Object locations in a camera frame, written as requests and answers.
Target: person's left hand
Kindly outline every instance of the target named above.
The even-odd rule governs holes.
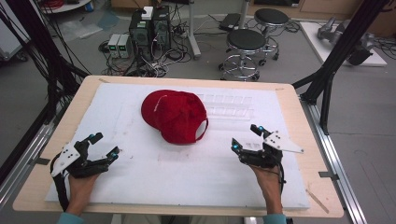
[[[99,175],[85,178],[74,178],[69,175],[70,200],[66,213],[80,216],[90,202],[94,183]]]

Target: red object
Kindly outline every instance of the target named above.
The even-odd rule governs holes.
[[[198,96],[184,91],[154,91],[143,101],[143,120],[158,129],[167,142],[191,144],[200,140],[209,124],[204,104]],[[205,129],[196,136],[205,122]]]

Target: teal sleeve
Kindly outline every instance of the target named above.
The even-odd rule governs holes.
[[[264,224],[286,224],[286,216],[283,214],[271,214],[262,218]]]
[[[61,213],[59,220],[56,224],[83,224],[84,220],[81,217],[69,213]]]

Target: human arm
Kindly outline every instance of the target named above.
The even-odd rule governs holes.
[[[80,224],[83,219],[79,216],[90,202],[94,183],[99,175],[85,178],[74,178],[69,175],[70,200],[64,213],[61,214],[57,224]]]
[[[279,184],[279,171],[273,169],[262,169],[250,166],[257,177],[257,182],[262,190],[267,216],[263,217],[265,224],[286,224],[286,217],[283,215],[281,202],[281,191]]]

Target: white power adapter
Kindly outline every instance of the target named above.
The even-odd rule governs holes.
[[[143,7],[143,9],[146,12],[142,13],[142,20],[143,21],[151,21],[153,7]]]

